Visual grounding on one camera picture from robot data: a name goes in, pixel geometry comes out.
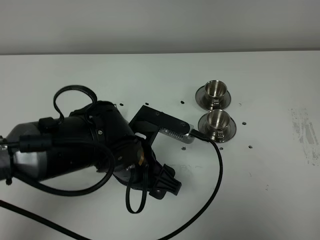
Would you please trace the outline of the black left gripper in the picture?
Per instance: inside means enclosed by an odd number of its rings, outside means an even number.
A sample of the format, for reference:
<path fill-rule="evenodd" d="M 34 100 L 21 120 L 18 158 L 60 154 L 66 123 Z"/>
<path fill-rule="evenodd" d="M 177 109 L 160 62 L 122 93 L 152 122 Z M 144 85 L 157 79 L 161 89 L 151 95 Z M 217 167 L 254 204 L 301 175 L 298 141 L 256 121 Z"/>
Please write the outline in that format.
<path fill-rule="evenodd" d="M 143 178 L 145 169 L 148 168 L 148 178 L 146 189 L 150 196 L 157 200 L 162 200 L 166 193 L 177 195 L 182 183 L 175 179 L 175 170 L 167 164 L 161 165 L 157 159 L 151 145 L 142 137 L 138 137 L 141 142 L 141 150 L 138 152 L 138 162 L 130 166 L 115 170 L 113 176 L 124 186 L 127 186 L 131 177 L 131 171 L 135 171 L 132 184 L 133 190 L 143 190 Z"/>

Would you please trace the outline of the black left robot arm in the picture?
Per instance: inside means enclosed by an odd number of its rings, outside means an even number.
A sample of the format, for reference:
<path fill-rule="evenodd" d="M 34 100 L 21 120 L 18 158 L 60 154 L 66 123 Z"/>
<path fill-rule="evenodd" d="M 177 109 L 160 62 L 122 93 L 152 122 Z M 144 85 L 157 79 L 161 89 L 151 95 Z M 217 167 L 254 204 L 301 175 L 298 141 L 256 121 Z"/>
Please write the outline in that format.
<path fill-rule="evenodd" d="M 152 150 L 158 133 L 183 139 L 190 126 L 173 116 L 143 106 L 127 122 L 108 101 L 75 110 L 63 120 L 42 118 L 18 124 L 0 142 L 0 178 L 17 178 L 44 192 L 66 197 L 87 195 L 115 177 L 127 190 L 162 199 L 176 195 L 181 183 L 175 171 L 160 164 Z M 88 167 L 102 180 L 83 190 L 59 190 L 44 180 Z"/>

